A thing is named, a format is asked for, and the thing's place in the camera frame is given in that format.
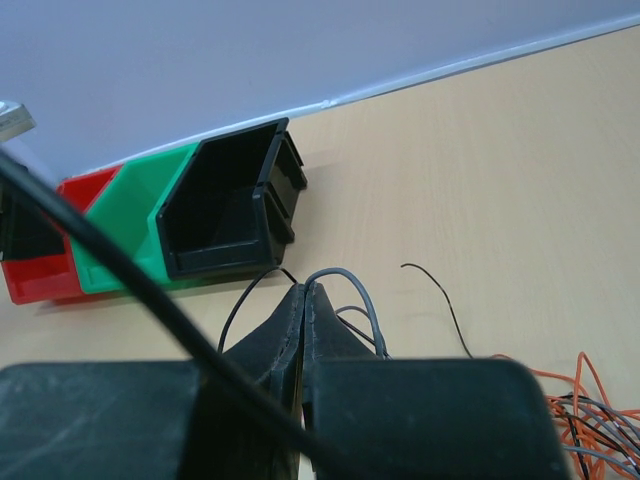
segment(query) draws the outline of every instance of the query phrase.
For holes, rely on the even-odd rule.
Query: black plastic container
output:
[[[156,216],[170,278],[279,265],[307,185],[289,120],[204,140]]]
[[[3,261],[64,253],[62,234],[42,212],[23,205],[1,186],[0,190],[0,258]]]

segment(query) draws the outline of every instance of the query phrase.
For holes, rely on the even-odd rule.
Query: plastic bin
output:
[[[78,210],[86,212],[119,170],[120,166],[117,166],[69,178],[58,186],[57,191]],[[62,254],[3,262],[2,270],[13,303],[23,305],[84,295],[68,235],[64,234],[62,241]]]
[[[64,253],[62,234],[35,207],[3,191],[0,207],[2,260],[28,260]]]
[[[158,238],[156,214],[197,144],[126,163],[95,202],[87,217],[120,246],[151,278],[170,282]],[[77,242],[71,241],[80,285],[85,293],[124,286]]]
[[[288,119],[205,140],[158,212],[173,279],[279,265],[307,185]]]

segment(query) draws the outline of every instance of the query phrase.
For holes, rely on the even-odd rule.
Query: white wall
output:
[[[637,0],[0,0],[0,98],[62,177],[637,23]]]

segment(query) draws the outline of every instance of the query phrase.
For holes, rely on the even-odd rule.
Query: table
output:
[[[584,350],[614,405],[640,406],[638,79],[634,28],[293,120],[309,189],[284,265],[300,279],[327,266],[356,273],[392,355],[460,356],[440,292],[400,269],[420,263],[475,354],[571,375]],[[336,308],[359,303],[345,280],[323,283]],[[246,285],[172,295],[217,340]],[[287,288],[264,281],[227,345]],[[2,366],[183,357],[128,297],[15,307],[2,287],[0,305]]]

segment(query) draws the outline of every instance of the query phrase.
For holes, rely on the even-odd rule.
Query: gray wire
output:
[[[375,308],[373,308],[373,302],[371,301],[371,297],[369,296],[367,289],[364,288],[364,285],[362,285],[362,282],[358,280],[358,277],[356,277],[349,270],[341,267],[325,268],[317,271],[309,278],[307,278],[307,281],[304,282],[305,291],[309,290],[311,284],[318,278],[325,277],[327,275],[342,275],[343,277],[347,278],[347,280],[349,280],[354,287],[356,287],[356,290],[358,290],[358,293],[362,297],[362,301],[364,302],[364,306],[367,310],[367,316],[369,317],[369,321],[371,322],[371,330],[373,331],[373,342],[376,348],[376,355],[381,358],[384,357],[384,352],[387,350],[387,345],[385,344],[384,336],[380,331],[378,316],[376,315]]]
[[[638,439],[640,439],[640,430],[638,429],[638,427],[636,427],[633,423],[631,423],[621,412],[619,412],[618,410],[615,410],[607,405],[605,405],[604,403],[601,402],[597,402],[595,400],[592,400],[590,398],[585,398],[585,397],[580,397],[578,398],[578,402],[582,402],[582,403],[589,403],[591,405],[595,405],[596,407],[609,412],[609,414],[611,414],[612,417],[616,417],[620,420],[622,420],[622,423],[624,423],[627,427],[629,427],[629,429],[635,434],[636,437],[638,437]]]
[[[560,404],[563,404],[563,405],[573,405],[573,401],[571,401],[571,400],[560,400],[557,403],[560,403]],[[600,425],[602,425],[604,428],[606,428],[607,431],[611,435],[613,435],[613,437],[616,440],[618,440],[621,443],[624,443],[627,447],[629,447],[631,450],[633,450],[634,452],[637,452],[637,454],[640,455],[640,450],[638,450],[635,447],[635,445],[633,445],[629,440],[627,440],[622,435],[620,435],[620,432],[618,432],[615,428],[612,428],[607,422],[602,420],[598,415],[596,415],[595,413],[593,413],[591,410],[589,410],[588,408],[584,407],[583,405],[580,405],[580,403],[578,403],[578,408],[581,411],[583,411],[584,413],[586,413],[593,420],[598,422]]]
[[[638,475],[638,472],[636,472],[635,470],[633,470],[631,467],[629,467],[628,465],[625,465],[624,463],[622,463],[620,460],[618,460],[617,458],[614,458],[610,455],[606,455],[602,452],[598,452],[596,450],[589,450],[588,448],[582,448],[582,447],[572,447],[570,445],[566,445],[564,447],[564,449],[567,452],[575,452],[575,453],[582,453],[583,455],[591,455],[592,457],[597,457],[597,458],[601,458],[609,463],[612,463],[614,465],[616,465],[617,467],[620,467],[621,469],[623,469],[626,473],[628,473],[629,475],[631,475],[633,478],[640,478],[640,475]]]
[[[347,310],[354,310],[356,312],[360,312],[365,317],[367,317],[367,320],[368,320],[369,319],[369,315],[367,314],[367,311],[364,308],[358,307],[356,305],[347,305],[345,307],[340,307],[339,309],[337,309],[335,311],[335,313],[336,313],[336,316],[338,317],[338,320],[340,320],[340,323],[342,323],[345,327],[347,327],[349,330],[351,330],[356,335],[360,336],[360,338],[365,340],[367,343],[370,343],[371,345],[375,346],[375,343],[373,343],[373,338],[371,338],[369,335],[364,333],[358,327],[356,327],[355,325],[353,325],[350,322],[346,321],[344,318],[342,318],[340,316],[340,313],[346,312]],[[387,352],[386,350],[384,351],[384,358],[386,358],[387,360],[392,360],[391,355],[389,355],[389,352]]]

